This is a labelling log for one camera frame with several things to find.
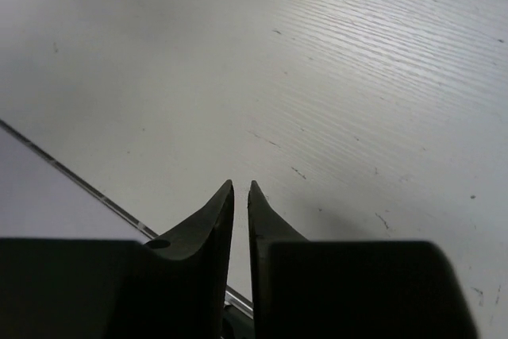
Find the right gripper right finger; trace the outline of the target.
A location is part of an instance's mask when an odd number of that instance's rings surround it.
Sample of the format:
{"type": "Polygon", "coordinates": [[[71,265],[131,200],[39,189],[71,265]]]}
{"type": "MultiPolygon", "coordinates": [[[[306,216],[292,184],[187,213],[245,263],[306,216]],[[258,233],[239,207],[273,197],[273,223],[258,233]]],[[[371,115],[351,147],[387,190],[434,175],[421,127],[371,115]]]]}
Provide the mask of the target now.
{"type": "Polygon", "coordinates": [[[476,338],[448,258],[428,241],[311,241],[248,193],[258,338],[476,338]]]}

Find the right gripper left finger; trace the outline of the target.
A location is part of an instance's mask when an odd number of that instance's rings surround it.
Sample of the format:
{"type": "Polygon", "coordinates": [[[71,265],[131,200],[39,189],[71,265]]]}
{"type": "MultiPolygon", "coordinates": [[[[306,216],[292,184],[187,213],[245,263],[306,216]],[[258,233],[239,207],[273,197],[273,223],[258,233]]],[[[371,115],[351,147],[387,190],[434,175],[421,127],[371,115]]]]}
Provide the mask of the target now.
{"type": "Polygon", "coordinates": [[[1,242],[4,338],[218,338],[234,191],[145,244],[1,242]]]}

